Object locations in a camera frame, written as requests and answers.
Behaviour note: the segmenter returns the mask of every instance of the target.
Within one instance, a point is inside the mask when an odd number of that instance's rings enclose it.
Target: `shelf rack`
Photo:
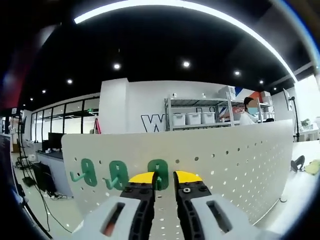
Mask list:
[[[259,110],[259,121],[262,118],[262,109],[272,107],[272,105],[260,103],[258,101]],[[175,98],[168,97],[164,99],[164,110],[165,110],[165,124],[166,131],[174,130],[190,130],[190,129],[203,129],[203,128],[217,128],[217,127],[234,127],[239,125],[240,121],[234,121],[233,107],[244,107],[243,101],[230,100],[229,98]],[[220,122],[219,107],[226,107],[229,111],[230,121]],[[215,123],[210,124],[194,124],[194,125],[181,125],[174,126],[172,121],[172,109],[183,109],[183,108],[213,108],[215,111]]]

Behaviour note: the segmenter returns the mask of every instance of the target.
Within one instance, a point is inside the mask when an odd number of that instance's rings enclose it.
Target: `black ceiling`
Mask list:
[[[271,7],[267,0],[196,2],[227,13],[249,27],[254,27]],[[82,6],[85,3],[68,8],[75,14]],[[61,21],[31,65],[19,101],[27,109],[97,93],[102,81],[117,78],[128,78],[130,82],[209,82],[263,91],[264,86],[288,74],[264,46],[244,31],[194,10],[140,6],[102,14],[79,25],[70,19]],[[246,47],[232,54],[244,40]],[[310,61],[300,41],[283,58],[292,70]],[[190,61],[189,69],[182,68],[184,60]],[[114,63],[121,64],[119,71],[113,70]],[[241,77],[235,77],[234,70],[240,70]]]

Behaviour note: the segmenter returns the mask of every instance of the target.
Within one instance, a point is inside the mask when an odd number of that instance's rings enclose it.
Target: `white pegboard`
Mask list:
[[[156,192],[150,239],[180,239],[173,172],[198,174],[211,193],[219,193],[259,220],[281,196],[290,170],[292,121],[248,126],[133,134],[67,134],[62,138],[63,159],[70,188],[83,216],[109,196],[103,178],[110,179],[109,163],[126,164],[129,178],[147,172],[151,160],[168,164],[169,186]],[[81,159],[94,163],[98,184],[72,182],[70,171],[82,173]]]

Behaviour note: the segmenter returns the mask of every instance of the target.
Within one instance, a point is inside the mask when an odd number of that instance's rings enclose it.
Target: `white floor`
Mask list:
[[[320,142],[298,142],[294,143],[292,159],[297,159],[300,155],[305,156],[305,166],[309,162],[320,160]],[[52,215],[70,232],[72,232],[83,220],[78,211],[74,199],[52,200],[45,198],[45,201],[52,213],[45,211],[44,204],[39,192],[34,186],[26,187],[22,182],[23,172],[15,169],[18,182],[22,185],[26,197],[29,199],[29,206],[38,220],[48,229],[47,215],[49,219],[50,234],[53,238],[67,237],[70,233],[64,230],[53,218]],[[284,234],[301,214],[308,204],[317,183],[317,176],[312,176],[306,172],[290,172],[283,194],[287,197],[287,202],[278,202],[274,208],[256,226],[261,229]]]

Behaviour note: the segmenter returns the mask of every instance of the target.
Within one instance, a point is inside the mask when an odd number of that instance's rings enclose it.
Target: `recessed ceiling light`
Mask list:
[[[285,60],[282,58],[282,56],[275,50],[263,37],[261,37],[258,33],[256,33],[254,30],[252,30],[250,27],[245,25],[244,23],[238,21],[237,19],[233,18],[230,15],[227,15],[221,11],[218,11],[216,9],[186,1],[186,0],[126,0],[126,1],[118,1],[115,3],[107,4],[101,7],[98,7],[96,9],[90,10],[76,18],[74,18],[74,22],[76,24],[79,24],[85,20],[88,20],[92,17],[95,17],[97,15],[115,11],[118,9],[124,9],[124,8],[130,8],[130,7],[136,7],[136,6],[172,6],[172,7],[178,7],[178,8],[186,8],[191,10],[196,10],[202,13],[209,14],[211,16],[220,18],[251,35],[253,38],[255,38],[257,41],[259,41],[262,45],[264,45],[278,60],[279,62],[284,66],[284,68],[288,71],[288,73],[293,78],[294,82],[298,82],[295,74],[292,72],[288,64],[285,62]]]
[[[120,68],[121,68],[121,65],[119,63],[115,63],[113,65],[113,69],[115,69],[115,70],[119,70]]]
[[[188,67],[190,67],[190,62],[184,61],[182,65],[183,65],[183,67],[188,68]]]

